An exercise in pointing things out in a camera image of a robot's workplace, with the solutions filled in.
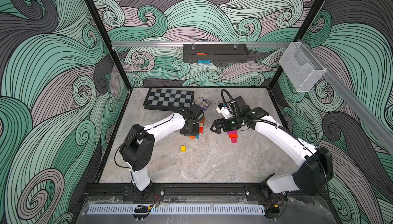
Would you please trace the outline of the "orange rectangular block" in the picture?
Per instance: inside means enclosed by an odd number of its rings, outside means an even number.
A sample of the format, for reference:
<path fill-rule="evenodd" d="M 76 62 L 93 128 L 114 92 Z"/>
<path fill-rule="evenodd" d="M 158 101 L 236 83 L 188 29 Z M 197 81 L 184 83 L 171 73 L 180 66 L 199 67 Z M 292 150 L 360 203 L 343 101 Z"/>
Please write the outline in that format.
<path fill-rule="evenodd" d="M 229 135 L 229 137 L 231 138 L 231 139 L 237 139 L 238 138 L 238 135 L 236 134 L 232 134 L 232 135 Z"/>

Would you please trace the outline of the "magenta long block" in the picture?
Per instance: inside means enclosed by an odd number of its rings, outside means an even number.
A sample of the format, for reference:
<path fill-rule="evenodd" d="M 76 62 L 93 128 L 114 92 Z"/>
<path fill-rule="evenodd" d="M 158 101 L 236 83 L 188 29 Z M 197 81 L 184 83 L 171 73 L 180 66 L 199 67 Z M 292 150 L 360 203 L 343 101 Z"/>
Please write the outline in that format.
<path fill-rule="evenodd" d="M 237 135 L 237 130 L 227 132 L 228 135 Z"/>

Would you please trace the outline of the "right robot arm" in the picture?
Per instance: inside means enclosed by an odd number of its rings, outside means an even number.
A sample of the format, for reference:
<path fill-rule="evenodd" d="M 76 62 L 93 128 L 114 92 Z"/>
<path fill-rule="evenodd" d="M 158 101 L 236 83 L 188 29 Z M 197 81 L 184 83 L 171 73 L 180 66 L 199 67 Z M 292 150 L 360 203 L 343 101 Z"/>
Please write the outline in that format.
<path fill-rule="evenodd" d="M 294 173 L 275 175 L 265 178 L 261 183 L 264 199 L 274 194 L 301 191 L 316 195 L 333 178 L 333 158 L 325 147 L 316 147 L 298 138 L 279 124 L 267 111 L 260 107 L 251 109 L 242 97 L 230 97 L 217 107 L 223 118 L 213 122 L 210 130 L 216 134 L 247 127 L 267 137 L 282 149 L 298 166 Z"/>

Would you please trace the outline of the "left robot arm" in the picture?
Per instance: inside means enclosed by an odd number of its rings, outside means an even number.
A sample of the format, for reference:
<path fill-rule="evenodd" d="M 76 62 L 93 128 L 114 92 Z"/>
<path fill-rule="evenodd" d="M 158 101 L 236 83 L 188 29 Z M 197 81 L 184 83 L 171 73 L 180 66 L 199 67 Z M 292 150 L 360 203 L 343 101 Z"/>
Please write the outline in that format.
<path fill-rule="evenodd" d="M 197 136 L 203 119 L 204 112 L 201 110 L 180 109 L 156 123 L 146 126 L 135 124 L 131 128 L 118 151 L 131 172 L 132 184 L 139 192 L 145 193 L 151 186 L 147 165 L 155 144 L 176 131 L 186 137 Z"/>

